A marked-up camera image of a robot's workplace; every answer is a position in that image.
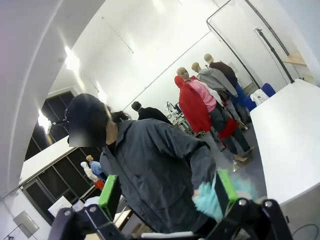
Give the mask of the mannequin in maroon top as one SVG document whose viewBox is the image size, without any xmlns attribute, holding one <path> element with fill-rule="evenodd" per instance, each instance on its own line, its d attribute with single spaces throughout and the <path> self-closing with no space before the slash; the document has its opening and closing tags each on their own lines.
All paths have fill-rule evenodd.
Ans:
<svg viewBox="0 0 320 240">
<path fill-rule="evenodd" d="M 206 53 L 203 58 L 209 64 L 210 68 L 220 70 L 224 74 L 237 93 L 237 96 L 232 97 L 233 102 L 245 110 L 246 105 L 244 100 L 246 99 L 247 95 L 244 92 L 244 89 L 240 86 L 238 78 L 236 77 L 233 69 L 222 61 L 214 62 L 214 58 L 209 53 Z"/>
</svg>

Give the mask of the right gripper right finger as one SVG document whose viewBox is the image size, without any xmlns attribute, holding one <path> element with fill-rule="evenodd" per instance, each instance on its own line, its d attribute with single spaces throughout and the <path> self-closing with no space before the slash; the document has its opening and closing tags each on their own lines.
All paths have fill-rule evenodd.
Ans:
<svg viewBox="0 0 320 240">
<path fill-rule="evenodd" d="M 245 240 L 293 240 L 276 200 L 256 203 L 239 197 L 223 170 L 216 173 L 214 189 L 223 218 L 207 235 L 207 240 L 237 240 L 243 234 L 247 236 Z"/>
</svg>

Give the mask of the figure in black coat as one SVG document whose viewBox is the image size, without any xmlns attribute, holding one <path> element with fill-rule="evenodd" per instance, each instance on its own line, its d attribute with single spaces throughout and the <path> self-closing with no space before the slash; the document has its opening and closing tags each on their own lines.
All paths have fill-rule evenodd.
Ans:
<svg viewBox="0 0 320 240">
<path fill-rule="evenodd" d="M 133 110 L 138 112 L 138 120 L 156 119 L 172 125 L 168 118 L 157 108 L 142 107 L 142 105 L 138 101 L 133 102 L 131 107 Z"/>
</svg>

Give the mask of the white bag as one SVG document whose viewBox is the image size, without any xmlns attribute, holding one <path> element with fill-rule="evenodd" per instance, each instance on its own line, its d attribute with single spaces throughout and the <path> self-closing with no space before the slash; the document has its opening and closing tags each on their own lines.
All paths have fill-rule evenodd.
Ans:
<svg viewBox="0 0 320 240">
<path fill-rule="evenodd" d="M 254 93 L 250 95 L 250 99 L 259 106 L 263 102 L 265 102 L 270 97 L 261 89 L 257 89 Z"/>
</svg>

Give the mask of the teal microfiber duster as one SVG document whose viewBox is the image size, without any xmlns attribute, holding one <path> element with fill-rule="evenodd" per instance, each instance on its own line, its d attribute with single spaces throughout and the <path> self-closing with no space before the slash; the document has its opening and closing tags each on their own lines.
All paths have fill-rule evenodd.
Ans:
<svg viewBox="0 0 320 240">
<path fill-rule="evenodd" d="M 221 170 L 211 182 L 200 184 L 192 201 L 198 211 L 219 222 L 238 198 L 258 199 L 255 185 L 248 178 L 229 176 Z"/>
</svg>

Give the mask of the mannequin in blue shirt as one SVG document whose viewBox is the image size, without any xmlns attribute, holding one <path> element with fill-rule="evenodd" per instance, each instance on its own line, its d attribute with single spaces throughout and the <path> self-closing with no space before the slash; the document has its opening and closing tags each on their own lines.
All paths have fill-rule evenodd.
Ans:
<svg viewBox="0 0 320 240">
<path fill-rule="evenodd" d="M 86 160 L 89 163 L 92 173 L 105 183 L 108 176 L 103 171 L 101 164 L 98 161 L 94 161 L 91 155 L 87 155 Z"/>
</svg>

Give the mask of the blue chair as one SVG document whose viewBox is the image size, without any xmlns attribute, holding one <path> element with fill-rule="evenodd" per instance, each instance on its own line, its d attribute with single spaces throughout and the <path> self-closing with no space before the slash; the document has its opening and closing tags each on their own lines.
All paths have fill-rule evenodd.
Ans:
<svg viewBox="0 0 320 240">
<path fill-rule="evenodd" d="M 253 109 L 257 107 L 256 103 L 251 100 L 249 96 L 246 96 L 245 99 L 243 100 L 243 103 L 245 107 L 251 112 Z"/>
<path fill-rule="evenodd" d="M 270 97 L 272 97 L 273 95 L 276 94 L 276 91 L 274 90 L 274 88 L 269 84 L 269 83 L 265 83 L 262 87 L 261 90 L 263 92 L 263 99 L 267 100 Z"/>
</svg>

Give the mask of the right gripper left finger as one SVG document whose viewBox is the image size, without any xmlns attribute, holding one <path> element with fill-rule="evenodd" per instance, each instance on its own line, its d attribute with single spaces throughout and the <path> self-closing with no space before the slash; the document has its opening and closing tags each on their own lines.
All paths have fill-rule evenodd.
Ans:
<svg viewBox="0 0 320 240">
<path fill-rule="evenodd" d="M 118 176 L 109 175 L 97 203 L 79 211 L 64 207 L 57 212 L 47 240 L 85 240 L 90 234 L 97 234 L 99 240 L 123 240 L 113 223 L 121 195 Z"/>
</svg>

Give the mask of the person in grey jacket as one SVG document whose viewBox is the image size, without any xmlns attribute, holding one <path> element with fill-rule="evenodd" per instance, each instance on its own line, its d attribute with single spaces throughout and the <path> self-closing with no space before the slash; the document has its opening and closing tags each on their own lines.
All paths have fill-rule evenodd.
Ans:
<svg viewBox="0 0 320 240">
<path fill-rule="evenodd" d="M 213 181 L 210 146 L 156 119 L 113 121 L 91 94 L 67 106 L 69 145 L 102 149 L 100 165 L 116 175 L 129 206 L 157 233 L 207 235 L 216 221 L 197 210 L 196 193 Z"/>
</svg>

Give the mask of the light wooden desk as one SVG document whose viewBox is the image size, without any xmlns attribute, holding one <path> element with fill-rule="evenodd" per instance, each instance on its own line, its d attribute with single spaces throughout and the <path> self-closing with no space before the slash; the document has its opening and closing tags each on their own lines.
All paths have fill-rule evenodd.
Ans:
<svg viewBox="0 0 320 240">
<path fill-rule="evenodd" d="M 304 58 L 298 50 L 284 58 L 282 62 L 286 64 L 291 64 L 293 68 L 297 71 L 297 74 L 299 75 L 300 79 L 310 84 L 316 85 L 316 81 L 313 78 L 311 71 L 309 70 Z"/>
</svg>

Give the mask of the large white table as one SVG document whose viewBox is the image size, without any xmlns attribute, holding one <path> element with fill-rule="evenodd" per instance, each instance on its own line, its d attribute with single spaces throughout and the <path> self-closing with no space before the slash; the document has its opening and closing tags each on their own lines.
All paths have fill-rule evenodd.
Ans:
<svg viewBox="0 0 320 240">
<path fill-rule="evenodd" d="M 269 198 L 283 204 L 320 184 L 320 87 L 297 78 L 250 116 Z"/>
</svg>

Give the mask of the mannequin in white clothes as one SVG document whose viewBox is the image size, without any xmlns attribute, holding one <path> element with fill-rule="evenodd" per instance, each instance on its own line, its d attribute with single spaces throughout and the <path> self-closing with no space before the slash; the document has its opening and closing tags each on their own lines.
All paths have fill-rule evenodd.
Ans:
<svg viewBox="0 0 320 240">
<path fill-rule="evenodd" d="M 85 161 L 81 162 L 80 165 L 83 168 L 86 176 L 90 180 L 92 180 L 94 183 L 96 183 L 99 180 L 99 178 L 92 172 L 91 168 L 89 167 L 89 165 Z"/>
</svg>

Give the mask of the black pole stand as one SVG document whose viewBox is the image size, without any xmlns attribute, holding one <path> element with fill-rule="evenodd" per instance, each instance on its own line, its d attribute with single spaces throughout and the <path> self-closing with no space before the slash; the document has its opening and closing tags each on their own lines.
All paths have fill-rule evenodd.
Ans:
<svg viewBox="0 0 320 240">
<path fill-rule="evenodd" d="M 275 56 L 275 58 L 277 59 L 277 61 L 279 62 L 279 64 L 281 65 L 281 67 L 283 68 L 283 71 L 285 72 L 285 74 L 287 75 L 287 78 L 289 80 L 289 82 L 291 84 L 293 84 L 295 81 L 292 78 L 290 72 L 288 71 L 287 67 L 284 65 L 283 61 L 281 60 L 280 56 L 278 55 L 278 53 L 276 52 L 275 48 L 271 45 L 271 43 L 268 41 L 268 39 L 265 37 L 262 29 L 259 28 L 255 28 L 254 29 L 259 35 L 260 37 L 263 39 L 263 41 L 266 43 L 266 45 L 268 46 L 268 48 L 271 50 L 271 52 L 273 53 L 273 55 Z"/>
</svg>

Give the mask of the mannequin in red hoodie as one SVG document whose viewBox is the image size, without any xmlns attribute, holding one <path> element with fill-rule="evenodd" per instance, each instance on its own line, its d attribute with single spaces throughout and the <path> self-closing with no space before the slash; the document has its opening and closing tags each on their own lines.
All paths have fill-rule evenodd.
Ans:
<svg viewBox="0 0 320 240">
<path fill-rule="evenodd" d="M 179 88 L 179 108 L 193 132 L 210 132 L 212 121 L 207 107 L 199 94 L 180 76 L 176 76 L 174 82 Z"/>
</svg>

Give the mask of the mannequin in grey hoodie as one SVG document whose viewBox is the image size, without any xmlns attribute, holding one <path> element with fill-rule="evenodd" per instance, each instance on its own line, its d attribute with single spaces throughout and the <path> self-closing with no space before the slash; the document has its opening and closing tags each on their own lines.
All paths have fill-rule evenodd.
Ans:
<svg viewBox="0 0 320 240">
<path fill-rule="evenodd" d="M 191 69 L 197 73 L 197 79 L 208 85 L 209 88 L 218 92 L 222 99 L 226 102 L 226 109 L 231 116 L 239 123 L 242 130 L 247 130 L 247 126 L 243 123 L 244 111 L 236 102 L 238 94 L 236 89 L 226 78 L 226 76 L 215 68 L 201 68 L 198 62 L 191 65 Z"/>
</svg>

